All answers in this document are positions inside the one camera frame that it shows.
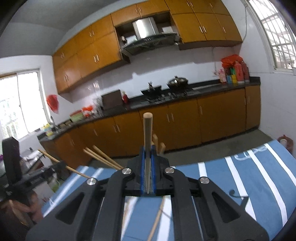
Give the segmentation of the person's left hand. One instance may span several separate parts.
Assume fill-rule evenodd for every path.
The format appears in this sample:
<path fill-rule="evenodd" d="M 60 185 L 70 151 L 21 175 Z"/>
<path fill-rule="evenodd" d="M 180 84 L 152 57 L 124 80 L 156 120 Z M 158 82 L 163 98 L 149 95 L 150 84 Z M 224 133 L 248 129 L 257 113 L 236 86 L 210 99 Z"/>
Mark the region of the person's left hand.
<path fill-rule="evenodd" d="M 30 196 L 29 205 L 16 200 L 9 200 L 9 205 L 13 214 L 26 226 L 31 226 L 34 222 L 39 222 L 43 219 L 42 206 L 36 192 L 33 192 Z"/>

